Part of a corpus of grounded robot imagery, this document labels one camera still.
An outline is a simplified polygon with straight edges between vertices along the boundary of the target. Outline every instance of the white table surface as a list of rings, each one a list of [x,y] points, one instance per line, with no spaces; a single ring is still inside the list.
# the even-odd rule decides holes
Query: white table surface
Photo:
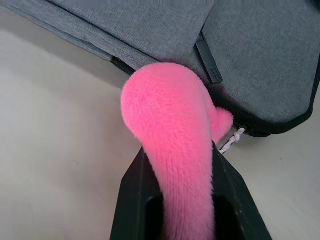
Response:
[[[106,240],[140,143],[111,63],[0,8],[0,239]],[[320,98],[313,116],[226,153],[274,240],[320,239]]]

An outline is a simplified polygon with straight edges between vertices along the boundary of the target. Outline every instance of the gray bag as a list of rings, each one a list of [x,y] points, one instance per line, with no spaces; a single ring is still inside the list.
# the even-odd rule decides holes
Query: gray bag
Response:
[[[252,136],[280,134],[312,114],[320,12],[309,1],[166,6],[104,0],[5,0],[13,11],[128,74],[175,62]]]

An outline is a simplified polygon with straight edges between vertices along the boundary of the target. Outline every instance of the pink plush toy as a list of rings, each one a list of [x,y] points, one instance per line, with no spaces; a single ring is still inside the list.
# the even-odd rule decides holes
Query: pink plush toy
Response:
[[[230,130],[233,116],[214,106],[194,72],[174,63],[147,65],[133,74],[121,110],[159,182],[165,239],[215,239],[212,141]]]

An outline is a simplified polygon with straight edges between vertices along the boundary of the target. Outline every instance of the black zipper pull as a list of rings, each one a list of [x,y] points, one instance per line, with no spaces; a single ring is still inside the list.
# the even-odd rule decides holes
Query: black zipper pull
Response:
[[[216,61],[212,56],[209,45],[206,38],[201,31],[198,40],[195,42],[196,48],[200,54],[201,60],[204,64],[205,70],[209,75],[212,84],[219,84],[223,81],[219,69],[217,67]]]

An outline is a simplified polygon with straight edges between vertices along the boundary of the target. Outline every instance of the black trim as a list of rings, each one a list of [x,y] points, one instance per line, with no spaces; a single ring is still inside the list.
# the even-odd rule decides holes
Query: black trim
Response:
[[[132,75],[135,70],[124,63],[119,58],[113,57],[111,59],[111,63],[113,63],[117,68],[121,69],[125,73]],[[297,127],[298,125],[307,121],[313,112],[314,102],[316,98],[316,93],[319,87],[320,82],[320,56],[316,68],[314,84],[312,88],[312,94],[310,99],[310,105],[306,113],[303,115],[288,121],[281,123],[271,123],[265,121],[252,113],[244,110],[239,104],[230,100],[230,97],[226,97],[223,95],[223,91],[219,88],[219,84],[213,84],[210,86],[206,86],[214,104],[218,107],[225,108],[229,110],[233,116],[235,125],[237,127],[244,127],[246,132],[253,137],[267,137],[271,134],[283,134],[288,132],[289,130]]]

